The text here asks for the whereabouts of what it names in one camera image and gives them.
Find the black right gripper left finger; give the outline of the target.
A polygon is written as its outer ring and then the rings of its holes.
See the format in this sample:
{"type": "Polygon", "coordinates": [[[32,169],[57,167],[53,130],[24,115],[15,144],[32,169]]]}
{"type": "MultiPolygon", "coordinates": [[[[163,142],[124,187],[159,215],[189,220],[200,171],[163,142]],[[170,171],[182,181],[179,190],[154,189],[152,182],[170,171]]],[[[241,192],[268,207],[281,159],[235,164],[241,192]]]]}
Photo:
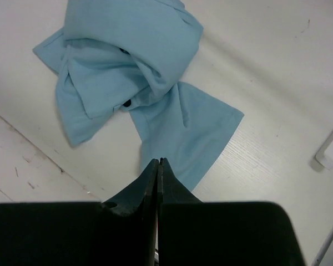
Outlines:
{"type": "Polygon", "coordinates": [[[103,207],[120,217],[130,217],[144,207],[145,200],[154,193],[159,161],[152,159],[137,179],[112,198],[103,202],[103,207]]]}

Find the light blue trousers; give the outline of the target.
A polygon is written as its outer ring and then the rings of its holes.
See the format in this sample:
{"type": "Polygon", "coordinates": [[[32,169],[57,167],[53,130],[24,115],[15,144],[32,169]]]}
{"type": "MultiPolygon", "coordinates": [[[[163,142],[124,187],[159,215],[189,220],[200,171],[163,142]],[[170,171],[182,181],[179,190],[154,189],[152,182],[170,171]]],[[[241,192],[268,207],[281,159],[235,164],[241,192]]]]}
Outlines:
{"type": "Polygon", "coordinates": [[[70,145],[128,111],[142,141],[141,166],[166,158],[194,189],[244,116],[181,81],[202,33],[181,1],[69,1],[64,26],[33,52],[57,74],[55,98],[70,145]]]}

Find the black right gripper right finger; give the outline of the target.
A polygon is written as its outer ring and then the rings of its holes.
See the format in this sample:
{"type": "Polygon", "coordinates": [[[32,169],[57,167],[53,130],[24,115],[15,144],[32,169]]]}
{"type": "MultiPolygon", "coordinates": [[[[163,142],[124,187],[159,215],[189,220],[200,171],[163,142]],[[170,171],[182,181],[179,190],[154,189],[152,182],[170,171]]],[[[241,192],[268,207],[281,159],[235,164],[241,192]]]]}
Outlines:
{"type": "Polygon", "coordinates": [[[167,158],[161,158],[157,173],[157,205],[196,205],[202,201],[194,196],[175,176],[167,158]]]}

